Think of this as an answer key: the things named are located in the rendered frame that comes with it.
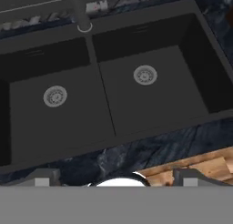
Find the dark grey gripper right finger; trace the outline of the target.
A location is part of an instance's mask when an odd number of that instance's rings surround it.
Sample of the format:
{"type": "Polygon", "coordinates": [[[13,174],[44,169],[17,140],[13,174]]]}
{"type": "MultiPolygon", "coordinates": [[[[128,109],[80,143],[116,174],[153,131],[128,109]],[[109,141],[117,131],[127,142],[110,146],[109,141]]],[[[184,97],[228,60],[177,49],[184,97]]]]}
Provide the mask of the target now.
{"type": "Polygon", "coordinates": [[[209,178],[194,168],[176,168],[173,170],[173,178],[173,185],[177,187],[229,187],[229,184],[209,178]]]}

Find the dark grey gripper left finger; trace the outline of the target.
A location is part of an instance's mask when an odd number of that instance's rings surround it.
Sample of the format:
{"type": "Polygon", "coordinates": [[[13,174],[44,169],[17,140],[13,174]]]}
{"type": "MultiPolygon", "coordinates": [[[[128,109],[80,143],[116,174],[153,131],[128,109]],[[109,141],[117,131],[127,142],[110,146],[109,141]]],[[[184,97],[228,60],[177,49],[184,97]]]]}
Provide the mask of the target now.
{"type": "Polygon", "coordinates": [[[60,186],[60,170],[56,168],[38,168],[25,178],[7,183],[7,186],[52,187],[60,186]]]}

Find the black double-basin sink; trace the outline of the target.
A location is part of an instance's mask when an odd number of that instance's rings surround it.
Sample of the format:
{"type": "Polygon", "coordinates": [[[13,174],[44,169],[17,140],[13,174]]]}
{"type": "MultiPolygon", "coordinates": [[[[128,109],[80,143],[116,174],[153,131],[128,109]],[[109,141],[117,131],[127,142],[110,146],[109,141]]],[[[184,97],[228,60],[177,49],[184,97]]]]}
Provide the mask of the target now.
{"type": "Polygon", "coordinates": [[[233,67],[195,0],[0,40],[0,173],[233,117],[233,67]]]}

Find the dark grey sink faucet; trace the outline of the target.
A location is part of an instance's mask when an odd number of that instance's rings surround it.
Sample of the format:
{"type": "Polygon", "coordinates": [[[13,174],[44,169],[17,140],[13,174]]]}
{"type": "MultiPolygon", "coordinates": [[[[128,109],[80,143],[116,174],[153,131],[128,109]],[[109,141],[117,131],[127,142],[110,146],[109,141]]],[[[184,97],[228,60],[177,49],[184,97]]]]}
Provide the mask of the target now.
{"type": "Polygon", "coordinates": [[[74,8],[74,16],[77,23],[77,29],[81,33],[88,33],[91,31],[93,25],[90,22],[90,18],[86,13],[86,1],[85,0],[70,0],[74,8]]]}

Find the white round plate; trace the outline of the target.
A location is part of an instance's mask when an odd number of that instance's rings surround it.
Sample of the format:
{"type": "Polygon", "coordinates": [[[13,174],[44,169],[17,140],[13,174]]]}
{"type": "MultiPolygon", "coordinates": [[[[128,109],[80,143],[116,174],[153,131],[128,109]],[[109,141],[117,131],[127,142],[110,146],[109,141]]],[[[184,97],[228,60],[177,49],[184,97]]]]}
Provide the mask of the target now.
{"type": "Polygon", "coordinates": [[[88,184],[89,187],[150,187],[145,176],[138,172],[121,173],[108,176],[88,184]]]}

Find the white wall socket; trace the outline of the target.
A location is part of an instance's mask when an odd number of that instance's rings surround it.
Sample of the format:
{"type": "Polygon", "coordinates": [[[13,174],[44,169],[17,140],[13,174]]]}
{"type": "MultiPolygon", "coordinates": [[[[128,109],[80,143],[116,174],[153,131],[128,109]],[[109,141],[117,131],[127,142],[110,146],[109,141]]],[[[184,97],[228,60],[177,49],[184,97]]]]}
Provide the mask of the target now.
{"type": "Polygon", "coordinates": [[[100,11],[106,11],[108,9],[107,0],[88,3],[86,5],[86,11],[88,13],[97,13],[100,11]]]}

